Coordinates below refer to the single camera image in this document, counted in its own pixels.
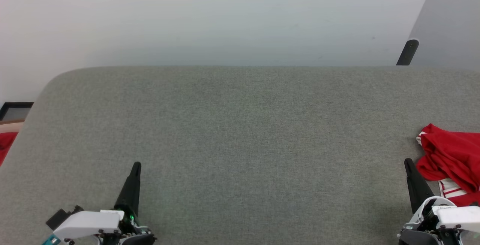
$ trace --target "white stripe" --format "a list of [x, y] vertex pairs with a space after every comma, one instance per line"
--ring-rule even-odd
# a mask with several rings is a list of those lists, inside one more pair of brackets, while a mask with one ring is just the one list
[[452, 192], [452, 193], [449, 193], [449, 194], [445, 194], [445, 198], [451, 198], [451, 197], [459, 197], [459, 196], [462, 196], [462, 195], [465, 195], [467, 194], [467, 192], [465, 192], [464, 190], [460, 190], [460, 191], [457, 191], [457, 192]]
[[457, 186], [457, 187], [454, 187], [454, 188], [450, 188], [450, 189], [448, 189], [448, 190], [446, 189], [446, 190], [444, 190], [444, 194], [449, 194], [449, 192], [454, 191], [454, 190], [456, 190], [456, 189], [460, 189], [460, 186]]
[[426, 133], [425, 132], [420, 132], [419, 135], [415, 138], [420, 145], [422, 144], [422, 139], [420, 138], [420, 136], [422, 134], [426, 134]]
[[458, 184], [451, 178], [442, 179], [440, 182], [444, 185], [445, 190], [449, 190], [451, 188], [460, 188], [460, 186], [458, 186]]

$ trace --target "red and white fabric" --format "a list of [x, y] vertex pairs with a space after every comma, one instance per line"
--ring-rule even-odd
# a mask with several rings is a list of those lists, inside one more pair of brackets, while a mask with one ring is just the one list
[[459, 207], [480, 202], [480, 133], [449, 132], [433, 124], [417, 136], [425, 151], [417, 169], [438, 181], [443, 197]]
[[23, 125], [23, 120], [0, 121], [0, 165]]

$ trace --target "gray cushion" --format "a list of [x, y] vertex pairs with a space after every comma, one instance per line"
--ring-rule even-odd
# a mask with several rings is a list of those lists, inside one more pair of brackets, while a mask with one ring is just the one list
[[480, 74], [411, 67], [103, 67], [58, 76], [0, 167], [0, 238], [110, 209], [142, 162], [159, 244], [396, 244], [429, 123], [480, 131]]

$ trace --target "red cloth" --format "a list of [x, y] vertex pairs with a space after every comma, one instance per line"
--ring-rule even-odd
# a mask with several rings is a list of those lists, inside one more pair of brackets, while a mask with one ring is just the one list
[[480, 202], [480, 133], [449, 132], [429, 124], [420, 135], [425, 156], [417, 168], [427, 180], [451, 178], [466, 194], [449, 198], [458, 206]]
[[0, 134], [0, 165], [2, 165], [3, 160], [5, 160], [8, 150], [10, 149], [10, 146], [12, 146], [17, 134], [18, 132]]

